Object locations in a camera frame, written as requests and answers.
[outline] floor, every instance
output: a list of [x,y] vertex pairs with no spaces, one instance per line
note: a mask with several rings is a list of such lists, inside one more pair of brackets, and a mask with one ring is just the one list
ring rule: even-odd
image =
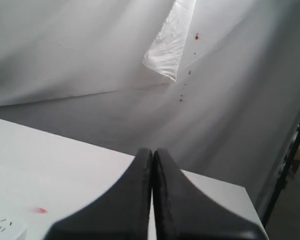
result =
[[287,180],[266,227],[270,240],[300,240],[300,184]]

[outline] white table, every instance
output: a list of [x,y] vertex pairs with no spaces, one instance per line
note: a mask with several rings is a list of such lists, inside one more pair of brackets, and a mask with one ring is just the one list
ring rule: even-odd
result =
[[[133,159],[0,119],[0,212],[28,224],[27,240],[41,240],[55,221],[107,191]],[[183,172],[207,196],[262,227],[245,188]],[[149,239],[156,239],[153,209],[150,212]]]

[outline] power outlet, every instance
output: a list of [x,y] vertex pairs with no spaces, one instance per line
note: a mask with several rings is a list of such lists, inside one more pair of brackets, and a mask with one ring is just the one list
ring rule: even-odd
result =
[[25,240],[27,225],[18,218],[0,212],[0,240]]

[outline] red spot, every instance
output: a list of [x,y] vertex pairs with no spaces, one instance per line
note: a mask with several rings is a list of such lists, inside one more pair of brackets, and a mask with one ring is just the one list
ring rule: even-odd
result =
[[42,208],[42,207],[35,207],[35,208],[33,209],[33,212],[34,212],[34,213],[37,213],[37,214],[46,214],[48,211],[45,210],[45,209]]

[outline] black metal frame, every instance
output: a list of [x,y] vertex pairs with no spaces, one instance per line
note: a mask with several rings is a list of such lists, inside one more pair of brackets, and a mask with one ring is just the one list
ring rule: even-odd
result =
[[296,136],[296,139],[295,139],[294,143],[292,144],[292,147],[290,149],[290,153],[289,153],[289,155],[286,159],[286,162],[285,162],[284,168],[282,170],[282,173],[281,173],[280,177],[278,178],[278,180],[276,181],[273,194],[271,196],[269,204],[268,204],[268,206],[265,210],[265,213],[263,215],[262,224],[263,224],[264,227],[266,227],[266,225],[267,225],[267,223],[270,219],[271,213],[274,210],[274,207],[277,203],[277,200],[280,196],[281,191],[286,187],[286,184],[287,184],[286,177],[287,177],[287,175],[289,173],[289,169],[290,169],[290,167],[291,167],[291,165],[294,161],[294,158],[295,158],[295,155],[297,153],[299,145],[300,145],[300,124],[299,124],[299,129],[298,129],[298,134]]

